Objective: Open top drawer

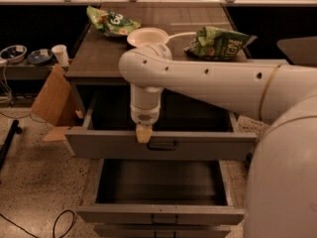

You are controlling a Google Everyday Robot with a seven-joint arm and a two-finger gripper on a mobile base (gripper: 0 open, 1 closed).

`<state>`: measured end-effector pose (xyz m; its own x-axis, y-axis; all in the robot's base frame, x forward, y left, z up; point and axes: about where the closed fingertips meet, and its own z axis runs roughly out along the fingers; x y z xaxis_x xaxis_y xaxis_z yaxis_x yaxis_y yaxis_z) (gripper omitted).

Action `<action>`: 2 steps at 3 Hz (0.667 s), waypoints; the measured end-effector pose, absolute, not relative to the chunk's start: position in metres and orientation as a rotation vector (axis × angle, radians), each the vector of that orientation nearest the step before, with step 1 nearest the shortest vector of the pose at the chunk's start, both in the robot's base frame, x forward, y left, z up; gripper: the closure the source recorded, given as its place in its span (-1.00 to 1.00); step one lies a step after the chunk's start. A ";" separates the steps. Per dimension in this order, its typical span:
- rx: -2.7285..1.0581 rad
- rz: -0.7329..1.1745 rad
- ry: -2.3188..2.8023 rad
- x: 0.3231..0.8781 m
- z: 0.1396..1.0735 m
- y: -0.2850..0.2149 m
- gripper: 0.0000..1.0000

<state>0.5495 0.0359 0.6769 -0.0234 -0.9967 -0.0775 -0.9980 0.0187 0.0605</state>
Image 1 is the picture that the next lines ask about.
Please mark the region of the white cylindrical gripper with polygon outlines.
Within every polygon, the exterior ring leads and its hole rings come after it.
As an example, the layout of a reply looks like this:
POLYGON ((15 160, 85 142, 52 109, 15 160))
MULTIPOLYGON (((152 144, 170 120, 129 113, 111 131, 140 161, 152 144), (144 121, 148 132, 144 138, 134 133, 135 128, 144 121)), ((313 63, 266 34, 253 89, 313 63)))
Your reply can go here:
POLYGON ((131 85, 131 118, 138 124, 136 135, 139 143, 147 144, 153 133, 153 126, 159 119, 161 87, 140 87, 131 85))

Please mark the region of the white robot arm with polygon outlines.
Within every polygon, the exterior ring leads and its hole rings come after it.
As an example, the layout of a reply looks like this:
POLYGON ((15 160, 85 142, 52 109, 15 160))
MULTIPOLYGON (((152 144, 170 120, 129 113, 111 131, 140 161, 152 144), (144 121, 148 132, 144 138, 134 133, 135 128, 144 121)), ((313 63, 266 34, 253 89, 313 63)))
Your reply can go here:
POLYGON ((253 62, 181 61, 165 45, 123 53, 132 117, 153 124, 155 88, 262 120, 252 158, 244 238, 317 238, 317 68, 253 62))

